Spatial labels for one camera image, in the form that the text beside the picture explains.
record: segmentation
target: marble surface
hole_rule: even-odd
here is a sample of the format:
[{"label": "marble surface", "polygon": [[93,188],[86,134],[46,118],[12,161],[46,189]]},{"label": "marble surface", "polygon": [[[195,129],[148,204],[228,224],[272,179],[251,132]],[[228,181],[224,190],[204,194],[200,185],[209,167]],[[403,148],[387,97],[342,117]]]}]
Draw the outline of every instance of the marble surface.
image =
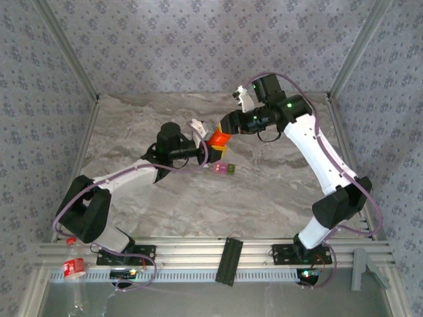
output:
[{"label": "marble surface", "polygon": [[[338,150],[325,96],[312,97],[320,110],[322,130]],[[99,104],[81,172],[88,177],[137,160],[165,122],[178,123],[190,135],[185,123],[191,118],[217,124],[237,109],[230,94],[105,95]],[[275,135],[274,127],[263,138]],[[234,175],[209,168],[195,174],[171,173],[115,201],[110,208],[113,224],[132,236],[290,237],[298,233],[323,193],[295,145],[284,136],[262,143],[255,135],[235,135],[228,146],[223,161],[236,164]],[[185,169],[196,167],[194,161]],[[358,221],[349,223],[357,227]]]}]

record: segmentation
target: black mounting plate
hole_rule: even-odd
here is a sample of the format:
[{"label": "black mounting plate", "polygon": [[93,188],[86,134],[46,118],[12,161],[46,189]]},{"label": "black mounting plate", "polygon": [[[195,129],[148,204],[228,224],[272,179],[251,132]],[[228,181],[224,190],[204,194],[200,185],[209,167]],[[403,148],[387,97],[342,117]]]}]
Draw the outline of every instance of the black mounting plate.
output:
[{"label": "black mounting plate", "polygon": [[302,260],[295,254],[293,244],[274,244],[271,252],[274,265],[319,265],[321,264],[319,256],[325,264],[332,264],[332,256],[327,246],[320,246]]},{"label": "black mounting plate", "polygon": [[[144,256],[149,256],[153,260],[156,257],[156,246],[154,245],[135,245],[134,250],[131,253],[143,254]],[[122,265],[122,256],[114,256],[104,250],[99,250],[97,254],[97,265]],[[144,260],[146,266],[152,266],[148,260]],[[137,257],[130,257],[128,261],[124,264],[126,266],[143,266],[143,259]]]},{"label": "black mounting plate", "polygon": [[215,278],[216,282],[233,286],[243,244],[244,242],[240,240],[226,238],[225,247],[223,248],[222,257],[219,263],[219,269],[217,270]]}]

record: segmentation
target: patterned wallpaper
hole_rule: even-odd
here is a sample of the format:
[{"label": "patterned wallpaper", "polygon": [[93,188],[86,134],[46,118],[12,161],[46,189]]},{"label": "patterned wallpaper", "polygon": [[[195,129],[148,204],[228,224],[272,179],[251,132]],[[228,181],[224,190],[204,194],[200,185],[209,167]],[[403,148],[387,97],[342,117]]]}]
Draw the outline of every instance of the patterned wallpaper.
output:
[{"label": "patterned wallpaper", "polygon": [[1,1],[0,10],[0,316],[14,316],[92,102],[32,2]]},{"label": "patterned wallpaper", "polygon": [[50,3],[96,91],[128,94],[228,91],[264,70],[328,91],[373,1]]},{"label": "patterned wallpaper", "polygon": [[423,316],[422,30],[423,2],[394,1],[338,98],[415,316]]}]

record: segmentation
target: white robotic arm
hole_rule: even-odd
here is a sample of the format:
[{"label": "white robotic arm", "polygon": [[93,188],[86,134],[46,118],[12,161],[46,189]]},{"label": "white robotic arm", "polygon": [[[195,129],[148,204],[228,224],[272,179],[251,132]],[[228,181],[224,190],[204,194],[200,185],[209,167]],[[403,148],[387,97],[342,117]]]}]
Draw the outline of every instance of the white robotic arm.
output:
[{"label": "white robotic arm", "polygon": [[[59,207],[57,215],[62,214],[59,223],[84,243],[95,243],[113,252],[128,253],[128,246],[134,242],[127,234],[111,225],[110,204],[122,194],[164,178],[174,169],[174,160],[196,157],[198,162],[204,162],[205,152],[200,141],[207,141],[213,131],[210,131],[208,123],[198,120],[192,120],[190,126],[196,138],[187,139],[181,134],[179,125],[168,122],[162,125],[157,134],[157,142],[132,165],[93,179],[78,176]],[[214,159],[217,160],[218,156],[215,151]],[[92,190],[63,212],[65,206],[89,186]]]},{"label": "white robotic arm", "polygon": [[[333,194],[337,191],[337,188],[346,188],[350,185],[351,182],[339,173],[317,143],[314,132],[316,117],[314,115],[304,114],[296,118],[296,120],[295,123],[288,123],[284,129],[284,133],[301,151],[301,154],[309,163],[311,169],[316,174],[324,195]],[[343,167],[344,173],[352,178],[356,178],[357,174],[339,157],[322,131],[319,131],[319,133],[319,137],[323,141],[325,148],[332,155],[336,163]],[[299,239],[304,247],[313,249],[322,243],[329,232],[330,228],[324,227],[313,216],[308,225],[299,233]]]},{"label": "white robotic arm", "polygon": [[[320,246],[338,223],[349,219],[363,207],[365,195],[345,176],[356,180],[367,191],[371,189],[371,182],[367,177],[357,177],[339,157],[322,131],[319,130],[319,134],[315,135],[316,117],[303,97],[295,95],[287,98],[275,75],[261,77],[253,81],[252,86],[258,101],[263,102],[264,106],[245,111],[244,105],[251,105],[252,99],[238,88],[234,97],[243,109],[227,114],[220,121],[219,130],[229,136],[238,133],[255,134],[270,125],[276,125],[279,133],[284,133],[301,151],[325,195],[313,204],[312,219],[294,237],[294,245],[298,244],[299,249],[306,254],[308,250]],[[323,142],[331,160],[321,149],[317,138]],[[333,162],[342,167],[342,173],[339,173]]]}]

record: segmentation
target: gray bracket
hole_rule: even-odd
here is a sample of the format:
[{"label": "gray bracket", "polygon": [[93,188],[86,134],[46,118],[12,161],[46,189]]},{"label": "gray bracket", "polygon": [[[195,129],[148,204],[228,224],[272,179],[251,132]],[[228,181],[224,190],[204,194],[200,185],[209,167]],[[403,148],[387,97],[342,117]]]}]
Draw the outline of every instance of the gray bracket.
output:
[{"label": "gray bracket", "polygon": [[380,285],[384,286],[386,289],[391,288],[387,278],[382,275],[367,252],[363,248],[358,248],[354,250],[354,261],[352,264],[352,291],[359,291],[361,289],[362,274],[366,272],[367,269],[374,274]]}]

